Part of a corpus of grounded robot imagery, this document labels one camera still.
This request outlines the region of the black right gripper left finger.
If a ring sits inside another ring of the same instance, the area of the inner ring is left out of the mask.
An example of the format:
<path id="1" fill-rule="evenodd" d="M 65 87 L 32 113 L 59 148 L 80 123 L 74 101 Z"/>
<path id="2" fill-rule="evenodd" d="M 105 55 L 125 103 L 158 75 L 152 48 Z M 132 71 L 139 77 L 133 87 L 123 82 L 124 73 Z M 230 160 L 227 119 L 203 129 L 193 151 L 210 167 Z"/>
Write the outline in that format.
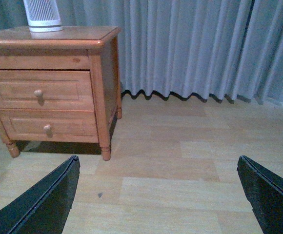
<path id="1" fill-rule="evenodd" d="M 71 156 L 0 210 L 0 234 L 61 234 L 79 176 L 80 160 Z"/>

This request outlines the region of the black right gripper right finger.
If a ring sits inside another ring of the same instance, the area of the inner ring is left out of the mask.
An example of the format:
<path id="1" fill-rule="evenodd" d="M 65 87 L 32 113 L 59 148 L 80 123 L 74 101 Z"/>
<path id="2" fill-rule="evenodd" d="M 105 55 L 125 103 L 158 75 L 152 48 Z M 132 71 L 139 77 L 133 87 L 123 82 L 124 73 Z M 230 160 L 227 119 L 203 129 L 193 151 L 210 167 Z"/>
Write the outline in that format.
<path id="1" fill-rule="evenodd" d="M 283 234 L 283 178 L 247 156 L 239 157 L 237 171 L 263 233 Z"/>

